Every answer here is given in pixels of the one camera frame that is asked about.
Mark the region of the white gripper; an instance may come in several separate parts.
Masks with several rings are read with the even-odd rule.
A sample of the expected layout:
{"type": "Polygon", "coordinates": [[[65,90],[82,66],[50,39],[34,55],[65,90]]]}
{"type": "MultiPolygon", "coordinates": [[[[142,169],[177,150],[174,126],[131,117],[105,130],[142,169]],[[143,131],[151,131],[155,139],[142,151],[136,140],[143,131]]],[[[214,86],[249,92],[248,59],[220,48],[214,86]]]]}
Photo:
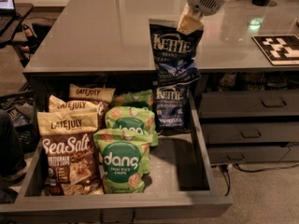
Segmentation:
{"type": "Polygon", "coordinates": [[[189,35],[204,24],[203,15],[216,14],[229,0],[187,0],[178,22],[177,31],[189,35]]]}

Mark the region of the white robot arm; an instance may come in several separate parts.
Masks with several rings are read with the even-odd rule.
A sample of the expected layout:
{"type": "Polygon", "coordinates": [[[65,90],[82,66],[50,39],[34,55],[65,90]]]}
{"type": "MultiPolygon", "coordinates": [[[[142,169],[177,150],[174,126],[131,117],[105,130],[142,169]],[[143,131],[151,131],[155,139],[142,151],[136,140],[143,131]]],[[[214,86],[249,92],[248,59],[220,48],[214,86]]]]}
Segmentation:
{"type": "Polygon", "coordinates": [[[204,16],[216,14],[229,0],[187,0],[177,30],[189,35],[203,26],[204,16]]]}

